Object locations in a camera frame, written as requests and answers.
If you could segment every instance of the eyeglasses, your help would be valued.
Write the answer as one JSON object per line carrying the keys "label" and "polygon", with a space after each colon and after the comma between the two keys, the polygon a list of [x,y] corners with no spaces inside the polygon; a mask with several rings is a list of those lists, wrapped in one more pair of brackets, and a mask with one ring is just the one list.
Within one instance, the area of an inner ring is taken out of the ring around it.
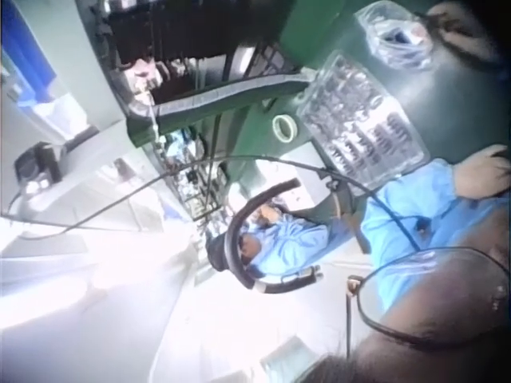
{"label": "eyeglasses", "polygon": [[416,349],[461,347],[509,325],[509,271],[470,248],[420,251],[348,277],[348,357],[355,297],[372,330]]}

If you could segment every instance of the blue lab coat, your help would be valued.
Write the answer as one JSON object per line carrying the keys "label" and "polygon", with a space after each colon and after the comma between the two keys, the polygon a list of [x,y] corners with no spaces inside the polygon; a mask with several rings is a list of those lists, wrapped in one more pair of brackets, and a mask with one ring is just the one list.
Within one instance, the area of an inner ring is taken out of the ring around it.
{"label": "blue lab coat", "polygon": [[248,232],[262,245],[249,267],[261,274],[279,277],[293,275],[317,263],[352,236],[341,219],[318,225],[289,214],[282,214],[280,220],[268,228],[250,226]]}
{"label": "blue lab coat", "polygon": [[[409,175],[390,181],[377,196],[401,217],[402,224],[422,250],[456,246],[471,227],[495,208],[509,207],[509,194],[479,201],[457,198],[452,166],[444,160],[433,160]],[[419,220],[429,223],[427,235],[419,234]],[[409,240],[373,199],[368,199],[361,229],[370,243],[374,267],[414,253]],[[420,276],[406,272],[384,273],[378,278],[383,309],[387,310],[417,278]]]}

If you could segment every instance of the clear plastic tray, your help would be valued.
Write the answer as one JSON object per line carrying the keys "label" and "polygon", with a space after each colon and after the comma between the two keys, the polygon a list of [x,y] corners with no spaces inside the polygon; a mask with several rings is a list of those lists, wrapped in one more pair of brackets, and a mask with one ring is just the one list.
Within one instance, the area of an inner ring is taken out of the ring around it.
{"label": "clear plastic tray", "polygon": [[430,158],[399,103],[339,51],[305,91],[297,116],[339,172],[370,190]]}

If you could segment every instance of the green workbench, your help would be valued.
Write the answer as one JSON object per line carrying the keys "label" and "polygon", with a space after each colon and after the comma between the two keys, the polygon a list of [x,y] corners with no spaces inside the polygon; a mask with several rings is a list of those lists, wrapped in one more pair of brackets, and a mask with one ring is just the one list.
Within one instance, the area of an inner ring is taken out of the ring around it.
{"label": "green workbench", "polygon": [[[495,75],[466,67],[441,45],[435,47],[431,70],[406,72],[386,67],[370,55],[363,30],[353,16],[370,3],[297,0],[280,38],[284,53],[298,64],[317,69],[332,50],[341,49],[368,69],[401,103],[432,158],[456,162],[489,144],[507,143],[509,93],[505,84]],[[399,3],[411,11],[425,12],[436,2]],[[230,128],[231,140],[237,136],[236,144],[226,150],[232,154],[280,156],[310,140],[301,125],[298,137],[290,144],[282,144],[274,137],[271,119],[280,113],[293,115],[295,109],[290,100],[291,97],[277,100],[267,112],[262,105],[245,109],[243,125]],[[263,182],[253,163],[231,163],[228,174],[231,181],[240,182],[248,190]],[[331,205],[325,203],[319,209],[328,210]]]}

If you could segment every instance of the hair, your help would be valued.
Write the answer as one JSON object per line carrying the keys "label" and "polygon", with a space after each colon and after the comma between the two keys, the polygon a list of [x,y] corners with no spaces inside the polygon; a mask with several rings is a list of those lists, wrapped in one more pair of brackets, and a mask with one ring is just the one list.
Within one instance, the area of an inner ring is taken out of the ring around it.
{"label": "hair", "polygon": [[364,376],[355,359],[327,355],[307,370],[296,383],[382,383]]}

